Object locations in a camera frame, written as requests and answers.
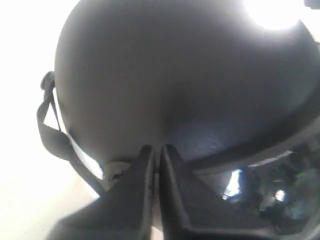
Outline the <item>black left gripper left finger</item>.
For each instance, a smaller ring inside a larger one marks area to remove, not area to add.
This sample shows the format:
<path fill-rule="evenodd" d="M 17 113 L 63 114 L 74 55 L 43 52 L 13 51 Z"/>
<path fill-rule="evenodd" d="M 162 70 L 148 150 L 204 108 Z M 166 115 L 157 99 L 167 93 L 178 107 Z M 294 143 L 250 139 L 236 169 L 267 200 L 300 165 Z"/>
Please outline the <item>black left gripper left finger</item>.
<path fill-rule="evenodd" d="M 59 220 L 49 240 L 149 240 L 153 208 L 153 148 L 141 148 L 125 174 L 99 199 Z"/>

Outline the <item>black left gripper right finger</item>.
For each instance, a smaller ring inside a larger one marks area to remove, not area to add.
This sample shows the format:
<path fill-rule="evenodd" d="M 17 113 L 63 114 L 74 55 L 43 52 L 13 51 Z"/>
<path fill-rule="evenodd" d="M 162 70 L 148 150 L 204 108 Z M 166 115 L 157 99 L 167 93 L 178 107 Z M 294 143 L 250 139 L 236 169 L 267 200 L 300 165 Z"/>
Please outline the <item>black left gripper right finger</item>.
<path fill-rule="evenodd" d="M 249 165 L 194 171 L 171 145 L 161 151 L 167 240 L 310 240 L 313 157 L 289 150 Z"/>

